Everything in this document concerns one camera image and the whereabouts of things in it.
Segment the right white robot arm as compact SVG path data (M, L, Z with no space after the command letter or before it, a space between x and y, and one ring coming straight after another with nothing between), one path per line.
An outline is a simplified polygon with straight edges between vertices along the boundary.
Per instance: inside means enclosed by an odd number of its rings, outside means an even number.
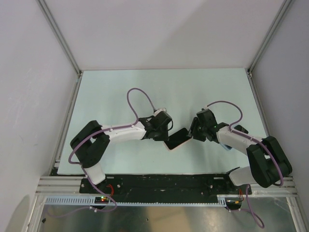
M227 173L223 188L233 194L246 184L263 188L282 186L283 178L292 173L292 166L278 140L273 136L253 137L226 123L217 123L210 109L202 109L194 117L189 136L199 141L210 141L235 149L245 156L249 166L235 168Z

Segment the pink phone case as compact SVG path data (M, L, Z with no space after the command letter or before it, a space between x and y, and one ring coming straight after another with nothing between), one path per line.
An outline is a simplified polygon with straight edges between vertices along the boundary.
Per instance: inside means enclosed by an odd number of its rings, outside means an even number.
M176 140L174 140L174 141L173 140L172 141L165 141L164 145L167 148L167 150L172 151L172 150L178 149L179 147L181 147L182 145L188 143L191 140L192 140L191 138L186 138L186 139L178 140L178 141L176 141Z

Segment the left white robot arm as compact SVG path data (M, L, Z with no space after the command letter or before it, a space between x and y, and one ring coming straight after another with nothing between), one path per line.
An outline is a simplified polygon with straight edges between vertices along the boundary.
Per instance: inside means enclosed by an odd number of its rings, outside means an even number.
M103 128L92 120L71 140L72 155L76 155L90 187L97 193L107 188L106 175L100 165L108 145L131 140L152 139L167 141L172 117L164 110L156 110L152 116L140 117L133 124Z

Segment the black smartphone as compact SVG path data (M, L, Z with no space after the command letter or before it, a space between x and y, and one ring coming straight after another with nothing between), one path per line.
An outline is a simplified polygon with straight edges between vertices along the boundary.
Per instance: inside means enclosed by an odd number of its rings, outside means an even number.
M165 145L169 150L173 150L183 143L186 143L191 139L188 135L189 131L186 128L182 128L179 131L169 136L169 139L165 141Z

